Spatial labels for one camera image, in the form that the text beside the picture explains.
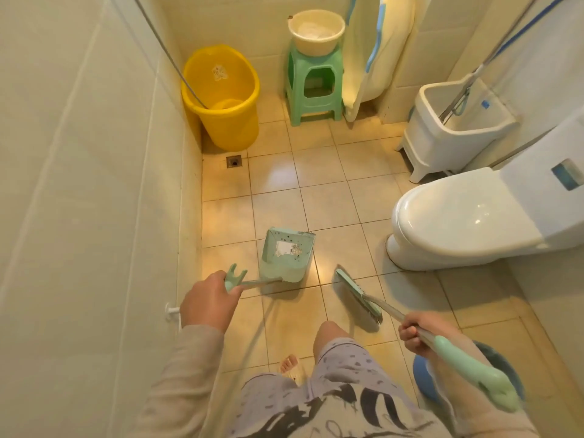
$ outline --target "green dustpan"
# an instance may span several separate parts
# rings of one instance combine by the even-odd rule
[[[243,281],[247,270],[235,275],[233,264],[225,277],[225,287],[230,291],[242,285],[245,288],[260,287],[278,281],[297,283],[304,278],[314,246],[315,234],[272,227],[266,233],[262,257],[259,260],[260,279]]]

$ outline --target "white toilet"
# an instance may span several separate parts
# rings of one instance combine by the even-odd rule
[[[391,260],[433,270],[584,243],[583,142],[584,108],[500,170],[410,190],[393,211]]]

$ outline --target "toilet lid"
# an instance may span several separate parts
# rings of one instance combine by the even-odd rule
[[[402,200],[398,224],[404,236],[440,255],[491,255],[543,241],[533,221],[490,168],[418,186]]]

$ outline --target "green plastic stool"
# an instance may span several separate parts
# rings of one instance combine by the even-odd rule
[[[286,77],[286,96],[290,105],[290,124],[300,125],[303,114],[333,111],[335,121],[339,121],[343,112],[341,87],[343,86],[343,55],[337,46],[324,57],[309,57],[301,54],[292,43],[288,54]],[[304,94],[305,86],[311,80],[321,79],[324,96]]]

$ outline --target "beige sleeve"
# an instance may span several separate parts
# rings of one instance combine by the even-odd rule
[[[464,335],[450,338],[464,352],[490,366],[472,340]],[[450,403],[457,436],[476,438],[536,438],[539,434],[524,411],[507,413],[497,409],[485,394],[467,383],[437,356],[430,360],[439,391]]]
[[[223,351],[223,333],[209,326],[179,332],[162,376],[150,389],[129,438],[197,437]]]

